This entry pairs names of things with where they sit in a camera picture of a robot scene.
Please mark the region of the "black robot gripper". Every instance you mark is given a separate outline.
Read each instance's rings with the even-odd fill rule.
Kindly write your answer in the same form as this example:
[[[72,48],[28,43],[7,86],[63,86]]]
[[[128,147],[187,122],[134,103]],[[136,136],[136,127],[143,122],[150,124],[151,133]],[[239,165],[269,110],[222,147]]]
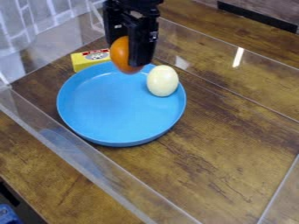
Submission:
[[[103,16],[107,43],[112,43],[127,35],[128,30],[128,64],[142,67],[151,63],[159,36],[160,17],[158,6],[164,0],[106,0]],[[138,12],[143,17],[135,19],[128,27],[124,25],[124,16]]]

